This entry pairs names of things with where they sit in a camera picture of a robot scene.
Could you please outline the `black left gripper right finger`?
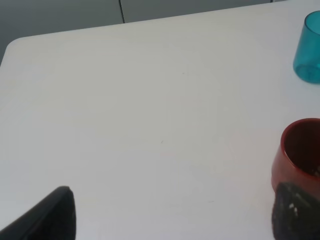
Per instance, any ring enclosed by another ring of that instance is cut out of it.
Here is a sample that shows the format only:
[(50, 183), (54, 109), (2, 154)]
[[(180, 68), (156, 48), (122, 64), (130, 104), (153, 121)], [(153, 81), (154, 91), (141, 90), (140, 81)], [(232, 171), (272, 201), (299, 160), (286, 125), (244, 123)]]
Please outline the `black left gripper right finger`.
[(289, 182), (275, 190), (271, 215), (276, 240), (318, 240), (320, 238), (320, 201)]

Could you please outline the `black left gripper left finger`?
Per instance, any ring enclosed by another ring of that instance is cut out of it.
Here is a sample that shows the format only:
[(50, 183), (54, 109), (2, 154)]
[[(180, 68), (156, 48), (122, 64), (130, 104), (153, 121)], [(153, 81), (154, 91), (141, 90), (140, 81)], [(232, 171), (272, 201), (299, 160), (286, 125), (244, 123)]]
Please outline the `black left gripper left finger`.
[(70, 187), (60, 186), (0, 231), (2, 240), (74, 240), (76, 206)]

